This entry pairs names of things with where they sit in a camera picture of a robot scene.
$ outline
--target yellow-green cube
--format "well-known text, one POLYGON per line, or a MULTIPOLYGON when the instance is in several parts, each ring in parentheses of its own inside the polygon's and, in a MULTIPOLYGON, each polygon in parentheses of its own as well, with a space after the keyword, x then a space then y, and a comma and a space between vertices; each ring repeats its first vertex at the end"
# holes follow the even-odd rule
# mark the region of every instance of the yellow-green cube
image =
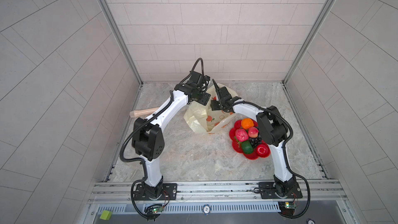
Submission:
POLYGON ((112 215, 112 211, 104 210, 104 211, 102 211, 100 219, 101 220, 109 220, 111 218, 111 215, 112 215))

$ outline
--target marble floor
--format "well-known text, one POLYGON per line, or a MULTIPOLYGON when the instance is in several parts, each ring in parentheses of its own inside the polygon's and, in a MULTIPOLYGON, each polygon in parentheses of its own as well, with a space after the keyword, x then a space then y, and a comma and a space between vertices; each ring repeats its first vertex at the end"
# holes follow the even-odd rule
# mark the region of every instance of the marble floor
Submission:
MULTIPOLYGON (((281 83, 229 82, 223 85, 236 91, 246 101, 263 107, 278 107, 294 132, 293 139, 286 145, 292 170, 308 179, 321 178, 281 83)), ((144 84, 136 109, 159 107, 170 97, 169 91, 173 90, 174 86, 175 84, 167 83, 144 84)), ((232 149, 228 131, 236 120, 244 118, 243 115, 234 114, 234 119, 221 133, 195 134, 183 118, 187 107, 183 107, 176 114, 163 132, 165 148, 160 156, 160 170, 165 181, 273 179, 271 156, 248 160, 232 149)), ((134 119, 127 134, 132 132, 133 123, 134 119)), ((127 145, 125 156, 137 156, 130 143, 127 145)), ((118 158, 110 181, 129 182, 141 179, 142 176, 142 167, 138 162, 124 163, 118 158)))

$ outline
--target tiled wall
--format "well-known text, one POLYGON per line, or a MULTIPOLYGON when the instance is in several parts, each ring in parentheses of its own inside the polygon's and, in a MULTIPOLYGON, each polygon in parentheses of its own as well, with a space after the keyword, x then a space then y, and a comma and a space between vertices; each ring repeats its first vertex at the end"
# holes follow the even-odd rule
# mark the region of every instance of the tiled wall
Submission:
POLYGON ((0 0, 0 222, 72 223, 137 89, 96 0, 0 0))
POLYGON ((398 223, 398 0, 337 0, 287 87, 361 224, 398 223))
POLYGON ((107 0, 141 78, 280 81, 325 0, 107 0))

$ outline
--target grape cluster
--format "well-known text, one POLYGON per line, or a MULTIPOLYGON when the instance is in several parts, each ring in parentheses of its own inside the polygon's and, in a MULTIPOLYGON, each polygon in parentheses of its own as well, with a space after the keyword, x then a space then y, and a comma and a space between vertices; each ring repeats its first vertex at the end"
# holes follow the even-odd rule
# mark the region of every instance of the grape cluster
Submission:
POLYGON ((256 148, 259 144, 261 144, 262 138, 261 135, 258 134, 256 138, 249 138, 249 142, 253 148, 256 148))

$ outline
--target green mango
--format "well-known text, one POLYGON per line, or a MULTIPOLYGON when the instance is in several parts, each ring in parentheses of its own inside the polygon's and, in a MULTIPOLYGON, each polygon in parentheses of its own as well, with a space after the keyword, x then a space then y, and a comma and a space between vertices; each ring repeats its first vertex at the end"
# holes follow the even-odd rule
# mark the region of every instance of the green mango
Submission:
POLYGON ((253 149, 253 147, 251 146, 249 140, 243 141, 243 142, 241 143, 241 147, 242 147, 243 153, 245 153, 245 154, 252 154, 252 153, 254 152, 254 149, 253 149))

